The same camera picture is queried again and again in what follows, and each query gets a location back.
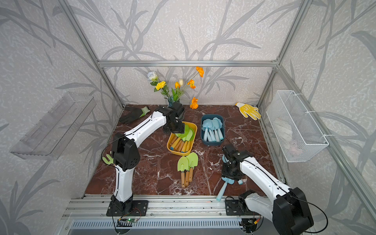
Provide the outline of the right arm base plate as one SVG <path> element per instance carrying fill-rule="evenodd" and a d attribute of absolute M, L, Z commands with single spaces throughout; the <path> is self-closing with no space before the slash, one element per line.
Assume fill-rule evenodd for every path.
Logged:
<path fill-rule="evenodd" d="M 234 199 L 232 196 L 227 196 L 225 198 L 225 208 L 227 216 L 250 215 L 249 211 L 246 211 L 241 207 L 239 200 Z"/>

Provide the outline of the blue plastic shovel front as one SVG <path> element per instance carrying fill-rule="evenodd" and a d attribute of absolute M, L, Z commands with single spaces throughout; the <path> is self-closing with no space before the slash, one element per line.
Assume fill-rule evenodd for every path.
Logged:
<path fill-rule="evenodd" d="M 224 181 L 224 184 L 223 184 L 222 188 L 220 189 L 220 191 L 219 191 L 219 193 L 216 197 L 217 201 L 221 201 L 222 197 L 224 196 L 224 193 L 226 191 L 228 184 L 232 185 L 235 182 L 235 180 L 227 178 L 227 177 L 222 177 L 222 180 Z"/>

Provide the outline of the light green square shovel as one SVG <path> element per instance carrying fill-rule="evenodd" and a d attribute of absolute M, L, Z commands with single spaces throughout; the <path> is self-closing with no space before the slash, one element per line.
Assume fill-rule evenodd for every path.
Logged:
<path fill-rule="evenodd" d="M 173 145 L 170 147 L 171 150 L 174 150 L 176 147 L 179 147 L 180 142 L 184 142 L 184 138 L 187 136 L 188 132 L 189 132 L 189 126 L 187 124 L 185 124 L 185 130 L 184 130 L 184 133 L 183 134 L 176 134 L 176 136 L 178 137 L 177 140 L 173 143 Z"/>

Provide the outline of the green pointed shovel yellow handle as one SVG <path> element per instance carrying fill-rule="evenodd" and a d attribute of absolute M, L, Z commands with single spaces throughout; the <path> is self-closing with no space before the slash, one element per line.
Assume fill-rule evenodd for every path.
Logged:
<path fill-rule="evenodd" d="M 186 152 L 186 149 L 187 149 L 187 146 L 188 146 L 188 143 L 189 141 L 191 140 L 192 136 L 194 134 L 194 131 L 192 128 L 189 129 L 189 132 L 187 134 L 187 136 L 184 138 L 184 144 L 183 144 L 183 147 L 181 149 L 181 152 Z"/>

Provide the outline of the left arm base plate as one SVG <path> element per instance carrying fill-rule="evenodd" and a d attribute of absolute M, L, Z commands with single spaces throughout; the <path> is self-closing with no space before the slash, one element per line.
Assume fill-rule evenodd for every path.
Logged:
<path fill-rule="evenodd" d="M 146 216 L 148 209 L 147 200 L 133 200 L 124 203 L 118 201 L 111 201 L 106 213 L 106 216 Z"/>

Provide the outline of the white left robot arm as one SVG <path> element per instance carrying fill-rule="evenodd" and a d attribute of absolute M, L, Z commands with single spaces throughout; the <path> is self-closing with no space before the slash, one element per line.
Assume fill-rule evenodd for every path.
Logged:
<path fill-rule="evenodd" d="M 185 125 L 182 122 L 184 107 L 175 102 L 172 107 L 159 106 L 139 125 L 127 131 L 113 144 L 113 159 L 117 169 L 117 187 L 114 197 L 124 203 L 132 193 L 134 168 L 140 161 L 138 147 L 157 129 L 162 127 L 165 132 L 183 133 Z"/>

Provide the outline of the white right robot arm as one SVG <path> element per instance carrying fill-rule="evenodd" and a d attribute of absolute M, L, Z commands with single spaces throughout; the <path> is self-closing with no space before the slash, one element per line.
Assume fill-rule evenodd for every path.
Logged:
<path fill-rule="evenodd" d="M 269 173 L 248 151 L 238 151 L 232 144 L 223 151 L 222 177 L 240 181 L 249 177 L 265 194 L 249 190 L 230 200 L 229 215 L 260 215 L 270 220 L 280 235 L 300 235 L 314 225 L 305 194 L 290 188 Z"/>

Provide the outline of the blue shovel pair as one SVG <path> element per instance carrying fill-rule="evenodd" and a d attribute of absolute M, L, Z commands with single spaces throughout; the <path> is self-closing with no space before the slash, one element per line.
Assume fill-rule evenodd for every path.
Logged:
<path fill-rule="evenodd" d="M 206 141 L 206 142 L 212 141 L 212 138 L 210 135 L 211 127 L 212 127 L 211 119 L 206 119 L 203 121 L 203 124 L 202 124 L 202 130 L 204 131 L 203 141 Z"/>

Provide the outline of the light green shovel wooden handle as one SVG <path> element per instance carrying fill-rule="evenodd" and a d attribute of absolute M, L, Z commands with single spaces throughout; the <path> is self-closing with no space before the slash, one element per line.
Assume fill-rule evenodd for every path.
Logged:
<path fill-rule="evenodd" d="M 186 188 L 186 180 L 185 180 L 185 175 L 186 175 L 186 171 L 189 171 L 189 161 L 186 157 L 182 156 L 179 160 L 178 160 L 178 163 L 177 163 L 177 170 L 180 171 L 180 175 L 181 175 L 181 185 L 182 185 L 182 188 L 185 189 Z"/>

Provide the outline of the blue plastic shovel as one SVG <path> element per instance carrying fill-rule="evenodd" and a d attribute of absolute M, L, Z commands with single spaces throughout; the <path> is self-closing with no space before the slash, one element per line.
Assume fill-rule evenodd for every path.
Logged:
<path fill-rule="evenodd" d="M 224 181 L 224 184 L 223 184 L 222 188 L 220 189 L 220 191 L 219 191 L 219 193 L 216 197 L 217 201 L 221 201 L 222 197 L 224 196 L 224 193 L 226 191 L 228 184 L 232 185 L 235 182 L 235 180 L 227 178 L 227 177 L 222 177 L 222 180 Z"/>
<path fill-rule="evenodd" d="M 215 138 L 218 142 L 224 140 L 224 137 L 223 137 L 223 134 L 222 134 L 222 131 L 221 131 L 221 127 L 222 127 L 222 122 L 219 118 L 215 117 L 212 119 L 212 124 L 213 124 L 213 127 L 214 127 L 214 134 L 215 134 Z"/>

